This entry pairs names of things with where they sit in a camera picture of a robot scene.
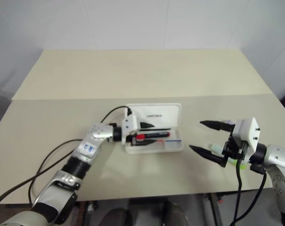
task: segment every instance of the floor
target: floor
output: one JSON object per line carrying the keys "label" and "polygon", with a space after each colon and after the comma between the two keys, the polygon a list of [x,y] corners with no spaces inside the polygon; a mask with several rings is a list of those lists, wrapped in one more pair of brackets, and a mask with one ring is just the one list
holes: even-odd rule
{"label": "floor", "polygon": [[[244,212],[251,203],[255,191],[244,192],[241,198],[240,211]],[[171,202],[177,203],[185,212],[190,226],[214,226],[212,210],[210,202],[205,199],[203,194],[192,195],[175,195],[168,196]],[[222,197],[223,203],[219,203],[219,210],[223,225],[228,226],[231,223],[236,195],[227,195]],[[111,209],[117,207],[128,208],[131,210],[135,226],[159,226],[161,218],[160,203],[157,204],[130,204],[129,200],[105,200],[98,202],[98,209],[91,214],[89,226],[98,226],[104,215]],[[0,209],[0,222],[9,218],[9,216],[16,214],[19,211],[25,210],[26,206],[19,208],[3,208]],[[76,218],[78,215],[78,208],[74,208],[72,215],[64,226],[76,225]],[[251,213],[242,221],[236,224],[237,226],[281,226],[280,214],[274,198],[272,189],[264,189],[257,204]]]}

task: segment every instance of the table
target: table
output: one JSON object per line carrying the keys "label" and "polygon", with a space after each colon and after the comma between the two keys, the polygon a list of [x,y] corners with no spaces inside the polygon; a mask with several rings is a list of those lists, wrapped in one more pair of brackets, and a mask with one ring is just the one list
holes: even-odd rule
{"label": "table", "polygon": [[[182,59],[174,66],[171,65],[173,53]],[[132,59],[125,57],[131,54],[143,57],[136,64],[130,61],[128,65],[117,67]],[[127,103],[181,103],[180,129],[185,148],[180,153],[130,155],[120,143],[105,144],[78,192],[80,201],[235,191],[237,180],[233,165],[222,168],[188,147],[189,144],[205,148],[209,143],[223,145],[228,138],[224,131],[199,124],[201,120],[236,121],[254,116],[261,127],[259,142],[285,146],[285,109],[241,52],[181,50],[150,51],[149,54],[157,54],[158,59],[150,56],[152,60],[148,60],[148,51],[44,52],[0,122],[0,194],[32,176],[55,146],[68,139],[84,137],[90,125],[100,121],[115,106]],[[85,76],[84,72],[95,67],[86,58],[97,58],[97,55],[103,59],[98,65],[103,61],[107,65],[95,69],[102,76]],[[199,64],[191,65],[195,60]],[[162,87],[156,90],[145,89],[141,83],[136,84],[141,80],[133,79],[135,71],[148,64],[146,71],[150,72],[149,68],[154,65],[158,68],[152,78],[154,84],[162,84]],[[119,77],[113,79],[113,84],[108,79],[114,72],[111,65],[115,65],[115,76]],[[80,73],[74,76],[71,68],[77,68]],[[164,70],[167,71],[166,82],[158,75]],[[92,90],[88,89],[89,81],[93,84]],[[169,86],[174,87],[172,91],[164,90]],[[122,110],[116,111],[107,122],[119,121],[122,115]],[[74,147],[76,143],[65,146],[47,165]],[[40,176],[35,191],[41,190],[63,164]],[[259,187],[261,175],[248,169],[241,172],[244,190]],[[270,179],[265,187],[271,187]],[[2,203],[28,202],[27,188],[18,189]]]}

